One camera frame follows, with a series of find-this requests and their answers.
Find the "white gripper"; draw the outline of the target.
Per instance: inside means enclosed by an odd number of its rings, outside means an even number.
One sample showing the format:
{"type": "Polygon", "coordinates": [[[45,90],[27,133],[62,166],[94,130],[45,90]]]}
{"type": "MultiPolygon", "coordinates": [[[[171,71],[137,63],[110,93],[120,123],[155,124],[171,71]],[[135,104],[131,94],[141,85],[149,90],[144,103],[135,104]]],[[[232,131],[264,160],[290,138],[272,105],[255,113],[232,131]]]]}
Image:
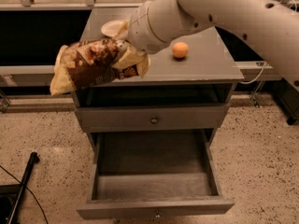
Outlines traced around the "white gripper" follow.
{"type": "Polygon", "coordinates": [[[128,39],[132,44],[123,45],[112,63],[112,67],[118,71],[118,78],[143,77],[150,69],[148,54],[155,54],[170,45],[152,31],[149,8],[150,1],[142,4],[134,11],[129,21],[125,20],[122,23],[119,31],[113,36],[116,40],[128,39]]]}

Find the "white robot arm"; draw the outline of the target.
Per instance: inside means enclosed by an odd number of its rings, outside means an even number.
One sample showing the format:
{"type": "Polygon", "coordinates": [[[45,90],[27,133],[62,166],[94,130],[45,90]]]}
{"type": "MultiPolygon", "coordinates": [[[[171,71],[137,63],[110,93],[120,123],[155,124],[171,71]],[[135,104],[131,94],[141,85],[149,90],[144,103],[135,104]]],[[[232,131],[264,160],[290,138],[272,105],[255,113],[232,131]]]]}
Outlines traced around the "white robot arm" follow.
{"type": "Polygon", "coordinates": [[[243,40],[299,90],[299,14],[274,0],[154,0],[117,34],[155,54],[181,36],[216,26],[243,40]]]}

